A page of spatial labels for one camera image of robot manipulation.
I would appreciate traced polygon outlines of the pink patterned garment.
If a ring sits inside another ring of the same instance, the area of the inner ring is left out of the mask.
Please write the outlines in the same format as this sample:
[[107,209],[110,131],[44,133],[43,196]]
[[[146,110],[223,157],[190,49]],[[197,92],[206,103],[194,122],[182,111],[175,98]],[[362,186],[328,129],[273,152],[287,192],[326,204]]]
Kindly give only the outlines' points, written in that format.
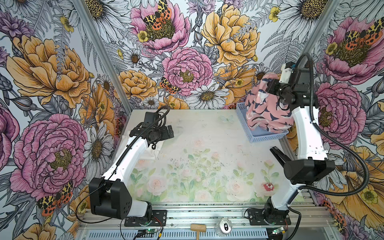
[[270,133],[279,134],[294,125],[294,118],[287,104],[278,96],[267,93],[268,83],[279,80],[280,76],[269,73],[263,76],[258,85],[253,87],[246,98],[246,122],[251,130],[261,128]]

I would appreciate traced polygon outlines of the blue plastic laundry basket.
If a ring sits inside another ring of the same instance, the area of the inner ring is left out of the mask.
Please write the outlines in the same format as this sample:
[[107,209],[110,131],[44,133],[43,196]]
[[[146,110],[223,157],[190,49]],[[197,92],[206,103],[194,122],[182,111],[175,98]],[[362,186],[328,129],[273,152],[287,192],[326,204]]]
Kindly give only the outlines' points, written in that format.
[[260,127],[256,127],[254,130],[251,130],[247,125],[246,112],[247,108],[245,107],[245,104],[237,103],[236,113],[250,143],[279,140],[289,133],[288,130],[285,130],[282,133],[275,134]]

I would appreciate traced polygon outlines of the white printed t-shirt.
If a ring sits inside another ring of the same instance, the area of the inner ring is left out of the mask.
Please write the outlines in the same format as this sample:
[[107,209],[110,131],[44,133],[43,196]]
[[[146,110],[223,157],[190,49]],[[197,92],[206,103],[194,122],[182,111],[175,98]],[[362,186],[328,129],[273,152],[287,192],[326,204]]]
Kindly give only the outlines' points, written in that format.
[[[133,141],[134,138],[135,136],[130,137],[129,135],[123,135],[120,138],[120,142],[118,144],[119,155],[125,150],[126,146]],[[155,149],[152,149],[152,145],[149,145],[149,147],[140,155],[139,160],[155,161],[159,156],[162,146],[163,141],[158,142]]]

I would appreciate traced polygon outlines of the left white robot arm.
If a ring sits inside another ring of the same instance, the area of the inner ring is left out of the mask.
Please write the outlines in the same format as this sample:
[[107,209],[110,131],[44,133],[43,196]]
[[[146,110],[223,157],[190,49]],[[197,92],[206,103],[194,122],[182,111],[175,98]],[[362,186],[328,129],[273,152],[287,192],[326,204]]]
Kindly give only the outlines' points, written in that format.
[[110,219],[151,221],[151,203],[134,200],[128,185],[135,165],[143,154],[148,149],[155,150],[157,143],[174,137],[172,126],[166,124],[169,111],[168,107],[162,107],[156,112],[146,112],[144,120],[128,135],[121,137],[112,166],[102,177],[93,178],[89,183],[93,215]]

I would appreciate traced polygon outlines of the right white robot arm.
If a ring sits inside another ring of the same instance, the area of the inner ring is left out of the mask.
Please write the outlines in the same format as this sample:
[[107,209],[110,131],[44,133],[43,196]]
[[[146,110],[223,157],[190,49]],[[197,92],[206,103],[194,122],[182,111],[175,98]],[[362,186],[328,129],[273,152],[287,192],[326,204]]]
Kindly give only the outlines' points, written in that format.
[[284,223],[289,214],[289,205],[303,187],[321,180],[335,169],[328,161],[320,132],[314,124],[318,122],[319,103],[314,92],[313,68],[300,67],[289,62],[282,66],[279,80],[268,83],[267,92],[278,96],[288,104],[298,136],[298,155],[291,160],[278,148],[270,149],[284,168],[289,184],[281,193],[267,200],[263,210],[264,221],[269,225]]

